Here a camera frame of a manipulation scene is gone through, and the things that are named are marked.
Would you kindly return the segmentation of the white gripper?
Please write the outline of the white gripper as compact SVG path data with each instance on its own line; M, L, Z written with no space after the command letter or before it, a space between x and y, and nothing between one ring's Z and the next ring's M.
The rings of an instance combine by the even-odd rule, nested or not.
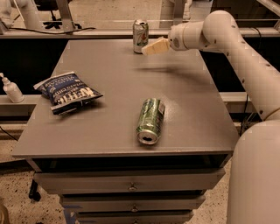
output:
M142 54L148 56L157 53L165 53L169 50L170 46L175 51L188 50L185 43L186 27L187 23L173 25L168 33L168 39L165 37L157 38L155 42L142 48Z

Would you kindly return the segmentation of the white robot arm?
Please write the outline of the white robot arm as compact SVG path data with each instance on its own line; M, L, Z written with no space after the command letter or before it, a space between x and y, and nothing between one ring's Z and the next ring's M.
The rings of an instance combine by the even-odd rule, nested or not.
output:
M174 25L167 38L145 46L142 53L210 48L226 56L262 119L234 148L227 224L280 224L280 73L244 40L235 19L224 10L202 22Z

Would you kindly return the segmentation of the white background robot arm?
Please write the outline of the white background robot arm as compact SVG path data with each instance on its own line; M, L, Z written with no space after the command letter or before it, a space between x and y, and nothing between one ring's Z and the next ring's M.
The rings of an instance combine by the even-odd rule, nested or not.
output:
M11 9L16 8L27 29L39 30L43 27L39 11L34 0L0 0L0 19L8 27L12 27Z

